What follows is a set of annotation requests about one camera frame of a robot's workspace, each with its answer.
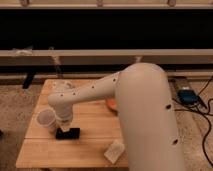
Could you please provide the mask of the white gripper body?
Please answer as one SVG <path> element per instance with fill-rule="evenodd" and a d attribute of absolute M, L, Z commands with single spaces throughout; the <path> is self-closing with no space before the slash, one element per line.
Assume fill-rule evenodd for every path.
<path fill-rule="evenodd" d="M 66 115 L 66 116 L 57 115 L 56 121 L 62 131 L 68 131 L 70 129 L 70 123 L 72 122 L 72 116 L 71 115 Z"/>

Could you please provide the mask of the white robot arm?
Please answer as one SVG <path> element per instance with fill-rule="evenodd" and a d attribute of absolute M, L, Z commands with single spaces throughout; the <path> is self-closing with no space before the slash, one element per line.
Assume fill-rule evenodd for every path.
<path fill-rule="evenodd" d="M 72 121 L 75 103 L 113 98 L 129 171 L 186 171 L 169 82 L 151 63 L 135 63 L 83 86 L 61 86 L 48 96 L 61 124 Z"/>

